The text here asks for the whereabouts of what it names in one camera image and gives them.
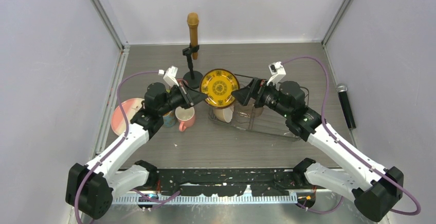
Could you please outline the brown glass bowl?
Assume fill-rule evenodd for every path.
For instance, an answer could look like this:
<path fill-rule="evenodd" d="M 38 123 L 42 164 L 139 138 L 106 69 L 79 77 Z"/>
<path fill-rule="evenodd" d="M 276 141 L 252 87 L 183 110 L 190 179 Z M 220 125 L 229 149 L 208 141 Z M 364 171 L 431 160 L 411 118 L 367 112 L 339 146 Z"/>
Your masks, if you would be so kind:
<path fill-rule="evenodd" d="M 263 113 L 264 107 L 255 107 L 255 101 L 250 100 L 246 106 L 241 105 L 239 102 L 234 104 L 234 112 L 246 118 L 256 118 Z"/>

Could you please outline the plain pink mug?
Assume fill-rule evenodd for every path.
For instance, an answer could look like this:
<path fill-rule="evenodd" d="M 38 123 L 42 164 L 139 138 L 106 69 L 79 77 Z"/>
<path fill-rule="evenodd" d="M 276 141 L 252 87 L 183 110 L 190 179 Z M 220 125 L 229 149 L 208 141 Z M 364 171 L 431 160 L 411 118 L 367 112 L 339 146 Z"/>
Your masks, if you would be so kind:
<path fill-rule="evenodd" d="M 179 121 L 179 131 L 184 132 L 186 129 L 191 128 L 195 123 L 195 109 L 194 107 L 190 107 L 184 109 L 182 107 L 178 107 L 175 110 L 175 115 L 177 120 Z"/>

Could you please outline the yellow black patterned plate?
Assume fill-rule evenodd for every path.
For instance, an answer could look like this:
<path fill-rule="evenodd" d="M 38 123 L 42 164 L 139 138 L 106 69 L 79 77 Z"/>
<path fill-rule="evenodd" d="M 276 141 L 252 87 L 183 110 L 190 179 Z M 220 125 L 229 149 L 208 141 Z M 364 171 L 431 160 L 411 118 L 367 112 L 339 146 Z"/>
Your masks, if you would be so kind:
<path fill-rule="evenodd" d="M 207 95 L 205 102 L 211 107 L 223 109 L 235 102 L 232 92 L 240 89 L 236 76 L 228 70 L 217 68 L 207 72 L 199 90 Z"/>

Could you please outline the beige ceramic bowl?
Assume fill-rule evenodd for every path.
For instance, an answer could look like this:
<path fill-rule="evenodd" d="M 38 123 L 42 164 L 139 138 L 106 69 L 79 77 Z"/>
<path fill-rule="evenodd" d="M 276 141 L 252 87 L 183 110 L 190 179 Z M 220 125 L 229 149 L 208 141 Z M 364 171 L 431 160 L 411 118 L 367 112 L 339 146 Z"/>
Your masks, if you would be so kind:
<path fill-rule="evenodd" d="M 215 108 L 213 113 L 215 117 L 225 123 L 230 123 L 233 118 L 234 107 L 230 105 L 226 108 Z"/>

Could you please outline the blue mug yellow inside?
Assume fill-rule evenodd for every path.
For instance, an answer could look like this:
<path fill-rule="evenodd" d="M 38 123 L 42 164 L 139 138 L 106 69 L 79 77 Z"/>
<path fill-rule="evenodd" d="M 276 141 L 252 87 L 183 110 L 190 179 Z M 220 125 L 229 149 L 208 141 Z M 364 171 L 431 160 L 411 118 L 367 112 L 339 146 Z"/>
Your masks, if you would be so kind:
<path fill-rule="evenodd" d="M 163 125 L 164 125 L 164 127 L 172 127 L 177 122 L 175 111 L 173 111 L 173 110 L 168 112 L 168 113 L 166 113 L 165 115 L 163 115 L 162 118 L 163 118 Z"/>

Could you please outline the pink beige leaf plate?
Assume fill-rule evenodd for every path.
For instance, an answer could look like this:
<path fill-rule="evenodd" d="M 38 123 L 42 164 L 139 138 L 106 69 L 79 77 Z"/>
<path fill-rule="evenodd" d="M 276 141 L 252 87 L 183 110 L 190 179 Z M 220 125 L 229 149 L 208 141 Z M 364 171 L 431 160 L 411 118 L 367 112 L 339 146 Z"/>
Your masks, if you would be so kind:
<path fill-rule="evenodd" d="M 133 116 L 142 108 L 142 98 L 131 98 L 121 103 L 122 108 L 126 114 L 127 119 L 130 121 Z M 126 129 L 126 122 L 124 120 L 121 108 L 117 106 L 112 114 L 111 119 L 112 131 L 117 135 L 124 133 Z"/>

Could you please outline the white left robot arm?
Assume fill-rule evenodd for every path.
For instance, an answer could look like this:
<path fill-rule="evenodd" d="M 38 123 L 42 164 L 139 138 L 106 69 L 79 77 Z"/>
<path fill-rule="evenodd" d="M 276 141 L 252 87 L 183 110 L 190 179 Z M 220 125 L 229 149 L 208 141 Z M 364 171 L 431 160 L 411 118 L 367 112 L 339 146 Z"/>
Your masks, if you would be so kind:
<path fill-rule="evenodd" d="M 129 121 L 126 131 L 100 155 L 86 163 L 74 164 L 68 172 L 65 201 L 75 210 L 92 219 L 100 219 L 114 199 L 142 186 L 157 186 L 156 167 L 137 161 L 128 170 L 118 172 L 126 160 L 145 145 L 163 126 L 163 116 L 178 107 L 187 109 L 207 99 L 207 95 L 185 84 L 176 84 L 170 91 L 156 82 L 147 87 L 142 107 Z"/>

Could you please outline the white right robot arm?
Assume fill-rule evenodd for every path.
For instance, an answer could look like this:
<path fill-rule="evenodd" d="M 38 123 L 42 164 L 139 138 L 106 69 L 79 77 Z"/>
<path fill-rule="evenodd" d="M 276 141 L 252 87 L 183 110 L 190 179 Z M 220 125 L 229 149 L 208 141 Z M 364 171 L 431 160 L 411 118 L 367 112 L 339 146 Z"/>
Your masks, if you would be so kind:
<path fill-rule="evenodd" d="M 267 106 L 280 114 L 292 134 L 320 149 L 344 169 L 341 173 L 306 158 L 294 168 L 296 186 L 307 188 L 312 184 L 329 189 L 354 202 L 360 213 L 374 222 L 381 221 L 402 198 L 398 186 L 403 186 L 403 172 L 373 161 L 339 135 L 306 105 L 305 93 L 297 82 L 285 81 L 276 87 L 254 78 L 231 94 L 243 106 L 254 99 L 255 107 Z"/>

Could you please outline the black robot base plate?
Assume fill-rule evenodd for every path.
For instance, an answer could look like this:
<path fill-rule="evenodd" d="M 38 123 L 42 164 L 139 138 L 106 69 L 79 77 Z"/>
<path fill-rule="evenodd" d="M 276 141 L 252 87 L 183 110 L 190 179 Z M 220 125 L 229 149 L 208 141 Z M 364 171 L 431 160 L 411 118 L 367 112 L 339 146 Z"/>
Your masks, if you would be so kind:
<path fill-rule="evenodd" d="M 289 190 L 315 189 L 302 176 L 285 168 L 157 169 L 150 187 L 170 196 L 241 196 L 250 189 L 253 196 L 284 196 Z"/>

